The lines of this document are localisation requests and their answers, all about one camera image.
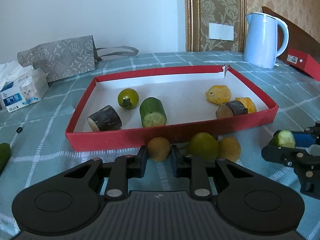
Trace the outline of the red box at edge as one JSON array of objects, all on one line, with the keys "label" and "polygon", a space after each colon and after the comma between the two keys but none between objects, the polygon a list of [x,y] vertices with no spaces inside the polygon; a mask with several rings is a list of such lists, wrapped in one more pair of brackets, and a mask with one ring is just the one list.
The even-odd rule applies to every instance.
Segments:
[{"label": "red box at edge", "polygon": [[320,81],[319,56],[313,57],[308,53],[289,48],[286,63]]}]

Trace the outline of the dark sugarcane piece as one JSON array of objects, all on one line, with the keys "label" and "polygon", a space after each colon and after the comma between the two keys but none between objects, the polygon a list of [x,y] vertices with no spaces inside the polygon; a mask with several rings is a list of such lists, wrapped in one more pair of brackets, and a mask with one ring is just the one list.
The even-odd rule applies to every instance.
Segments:
[{"label": "dark sugarcane piece", "polygon": [[217,119],[239,116],[247,113],[248,109],[243,103],[237,100],[222,103],[215,112]]},{"label": "dark sugarcane piece", "polygon": [[115,109],[107,105],[87,118],[93,132],[115,131],[122,127],[122,122]]}]

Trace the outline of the gold picture frame moulding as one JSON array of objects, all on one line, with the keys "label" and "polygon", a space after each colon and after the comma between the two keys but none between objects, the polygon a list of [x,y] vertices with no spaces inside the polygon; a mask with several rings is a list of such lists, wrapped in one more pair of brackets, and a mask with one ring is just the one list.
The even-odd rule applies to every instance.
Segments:
[{"label": "gold picture frame moulding", "polygon": [[185,0],[186,51],[200,51],[200,0]]}]

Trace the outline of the small cucumber end piece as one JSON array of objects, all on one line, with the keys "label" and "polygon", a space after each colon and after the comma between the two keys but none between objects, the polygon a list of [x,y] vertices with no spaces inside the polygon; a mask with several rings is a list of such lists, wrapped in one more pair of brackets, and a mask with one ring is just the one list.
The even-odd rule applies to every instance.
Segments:
[{"label": "small cucumber end piece", "polygon": [[295,148],[296,141],[293,133],[288,130],[277,131],[269,142],[270,145],[277,147]]}]

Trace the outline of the yellow jackfruit piece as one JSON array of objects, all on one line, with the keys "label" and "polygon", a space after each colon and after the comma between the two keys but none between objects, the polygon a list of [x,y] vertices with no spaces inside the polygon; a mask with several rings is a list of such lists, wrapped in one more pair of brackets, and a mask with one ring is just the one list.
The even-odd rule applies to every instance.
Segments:
[{"label": "yellow jackfruit piece", "polygon": [[206,91],[205,95],[209,102],[217,105],[229,102],[232,96],[230,89],[225,85],[214,85]]},{"label": "yellow jackfruit piece", "polygon": [[245,97],[245,98],[235,98],[235,99],[244,105],[244,107],[248,110],[248,114],[257,112],[257,108],[254,102],[250,98]]}]

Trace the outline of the green tomato with calyx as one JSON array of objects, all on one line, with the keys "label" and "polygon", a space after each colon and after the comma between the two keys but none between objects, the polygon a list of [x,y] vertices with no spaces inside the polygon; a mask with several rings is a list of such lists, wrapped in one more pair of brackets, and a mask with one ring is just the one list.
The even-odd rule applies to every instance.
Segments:
[{"label": "green tomato with calyx", "polygon": [[132,88],[125,88],[118,94],[118,105],[124,109],[133,109],[139,104],[139,95]]}]

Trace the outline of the large cucumber piece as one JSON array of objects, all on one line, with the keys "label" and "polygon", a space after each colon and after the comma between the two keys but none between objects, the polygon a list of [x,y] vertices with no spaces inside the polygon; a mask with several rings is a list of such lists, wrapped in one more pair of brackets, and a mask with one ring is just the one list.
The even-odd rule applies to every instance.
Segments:
[{"label": "large cucumber piece", "polygon": [[146,98],[140,105],[139,113],[143,127],[164,126],[167,123],[162,102],[157,98]]}]

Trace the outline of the longan fruit with stem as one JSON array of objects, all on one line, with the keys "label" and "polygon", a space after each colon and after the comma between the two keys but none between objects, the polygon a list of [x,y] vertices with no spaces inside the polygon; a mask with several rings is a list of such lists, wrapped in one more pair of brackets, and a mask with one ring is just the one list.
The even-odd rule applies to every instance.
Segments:
[{"label": "longan fruit with stem", "polygon": [[155,162],[168,159],[170,154],[170,142],[163,137],[151,139],[147,144],[149,158]]}]

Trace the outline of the light blue electric kettle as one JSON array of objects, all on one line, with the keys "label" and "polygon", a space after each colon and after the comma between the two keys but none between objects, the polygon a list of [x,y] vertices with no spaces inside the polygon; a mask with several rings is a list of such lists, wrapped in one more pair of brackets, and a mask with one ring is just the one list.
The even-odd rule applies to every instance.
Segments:
[{"label": "light blue electric kettle", "polygon": [[289,43],[287,24],[274,16],[262,12],[246,15],[248,33],[244,48],[244,61],[255,66],[272,69],[276,58]]}]

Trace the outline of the tissue pack with cat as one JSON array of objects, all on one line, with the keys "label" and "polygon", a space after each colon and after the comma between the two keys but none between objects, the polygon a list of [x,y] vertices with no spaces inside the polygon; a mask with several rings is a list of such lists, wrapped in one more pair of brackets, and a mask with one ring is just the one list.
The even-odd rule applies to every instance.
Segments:
[{"label": "tissue pack with cat", "polygon": [[22,67],[17,61],[1,64],[1,99],[9,113],[39,102],[48,88],[42,69]]}]

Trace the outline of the red shallow cardboard box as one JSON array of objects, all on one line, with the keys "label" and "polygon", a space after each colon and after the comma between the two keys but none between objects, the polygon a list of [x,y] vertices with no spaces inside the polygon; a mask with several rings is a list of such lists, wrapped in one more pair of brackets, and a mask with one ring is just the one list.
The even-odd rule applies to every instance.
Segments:
[{"label": "red shallow cardboard box", "polygon": [[[250,98],[257,111],[251,114],[217,119],[217,105],[206,99],[213,85],[225,85],[232,98]],[[140,100],[154,97],[162,102],[165,126],[144,128],[139,109],[126,110],[118,105],[118,94],[134,89]],[[94,132],[87,118],[110,105],[122,126],[116,131]],[[134,148],[154,137],[170,142],[188,141],[199,132],[223,135],[269,124],[279,107],[263,90],[229,65],[183,66],[134,70],[95,77],[80,99],[65,135],[78,152]]]}]

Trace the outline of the cucumber piece far left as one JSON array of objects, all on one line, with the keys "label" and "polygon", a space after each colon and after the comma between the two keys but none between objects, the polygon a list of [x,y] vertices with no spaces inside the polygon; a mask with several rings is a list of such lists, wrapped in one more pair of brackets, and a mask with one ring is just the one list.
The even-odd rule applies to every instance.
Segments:
[{"label": "cucumber piece far left", "polygon": [[0,173],[4,170],[8,160],[11,157],[10,145],[6,142],[0,144]]}]

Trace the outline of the grey patterned gift bag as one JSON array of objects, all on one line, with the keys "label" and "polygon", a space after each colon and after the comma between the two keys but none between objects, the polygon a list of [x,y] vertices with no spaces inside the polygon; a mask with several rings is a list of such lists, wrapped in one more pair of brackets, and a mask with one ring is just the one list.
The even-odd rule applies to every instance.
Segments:
[{"label": "grey patterned gift bag", "polygon": [[139,50],[131,46],[97,48],[92,35],[43,43],[17,53],[21,66],[41,68],[47,82],[65,79],[95,70],[98,62],[111,57],[136,56]]}]

